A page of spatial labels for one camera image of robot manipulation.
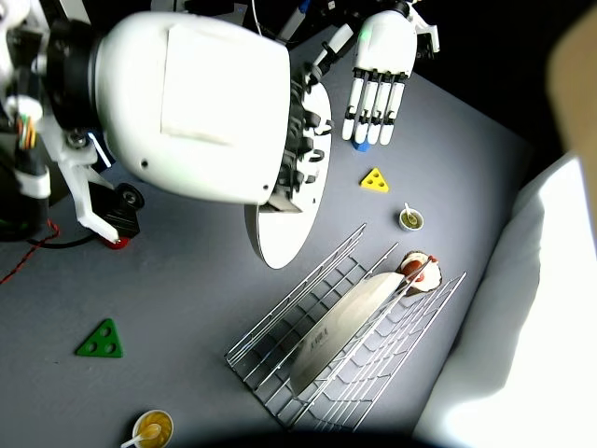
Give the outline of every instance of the cupcake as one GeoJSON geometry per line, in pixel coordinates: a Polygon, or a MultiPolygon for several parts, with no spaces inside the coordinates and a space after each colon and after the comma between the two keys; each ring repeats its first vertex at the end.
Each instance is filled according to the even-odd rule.
{"type": "Polygon", "coordinates": [[[433,255],[426,255],[420,250],[409,252],[398,266],[397,273],[401,273],[409,278],[409,275],[417,271],[429,259],[429,264],[419,274],[415,282],[407,292],[407,296],[419,294],[420,292],[429,292],[437,289],[441,285],[441,270],[438,260],[433,255]]]}

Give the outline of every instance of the metal wire rack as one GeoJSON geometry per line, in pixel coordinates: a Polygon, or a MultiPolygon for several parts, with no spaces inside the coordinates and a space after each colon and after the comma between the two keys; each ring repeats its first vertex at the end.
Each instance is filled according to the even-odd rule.
{"type": "Polygon", "coordinates": [[[226,354],[230,367],[287,429],[356,430],[465,279],[463,273],[433,292],[412,297],[405,297],[410,284],[402,286],[318,378],[293,396],[290,368],[305,335],[398,247],[394,244],[365,268],[352,255],[365,227],[349,236],[226,354]]]}

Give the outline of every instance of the red wire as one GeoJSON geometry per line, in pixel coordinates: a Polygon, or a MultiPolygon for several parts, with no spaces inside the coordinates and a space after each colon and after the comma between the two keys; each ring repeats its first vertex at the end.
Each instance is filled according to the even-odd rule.
{"type": "Polygon", "coordinates": [[[50,236],[47,236],[43,240],[37,242],[36,245],[34,245],[31,249],[29,249],[29,251],[23,256],[23,258],[21,259],[21,261],[19,261],[19,264],[17,264],[17,266],[15,266],[14,269],[12,271],[10,271],[10,273],[8,273],[8,275],[6,277],[4,277],[2,280],[0,280],[0,285],[3,285],[4,283],[6,283],[8,280],[10,280],[10,278],[12,278],[12,276],[15,273],[17,273],[18,271],[20,271],[22,269],[22,267],[25,265],[25,263],[27,262],[27,260],[31,258],[31,256],[34,254],[34,252],[39,247],[41,247],[42,245],[44,245],[49,240],[53,240],[54,238],[57,238],[58,236],[60,236],[60,229],[59,229],[59,227],[56,224],[54,224],[51,221],[51,219],[48,219],[47,224],[48,224],[48,227],[51,228],[54,231],[54,233],[52,233],[50,236]]]}

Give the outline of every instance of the blue block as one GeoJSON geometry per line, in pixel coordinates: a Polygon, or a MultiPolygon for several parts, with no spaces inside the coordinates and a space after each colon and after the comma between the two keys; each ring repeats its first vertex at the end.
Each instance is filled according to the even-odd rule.
{"type": "Polygon", "coordinates": [[[363,143],[356,143],[355,140],[353,140],[353,146],[354,149],[356,149],[357,151],[367,152],[367,150],[370,147],[370,144],[367,140],[365,140],[363,143]]]}

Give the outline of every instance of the black wheel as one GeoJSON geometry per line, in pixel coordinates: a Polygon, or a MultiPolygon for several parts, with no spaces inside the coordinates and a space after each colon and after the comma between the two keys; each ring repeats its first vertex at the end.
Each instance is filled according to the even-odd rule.
{"type": "Polygon", "coordinates": [[[116,187],[117,196],[127,205],[135,210],[143,208],[146,200],[138,189],[129,184],[120,184],[116,187]]]}

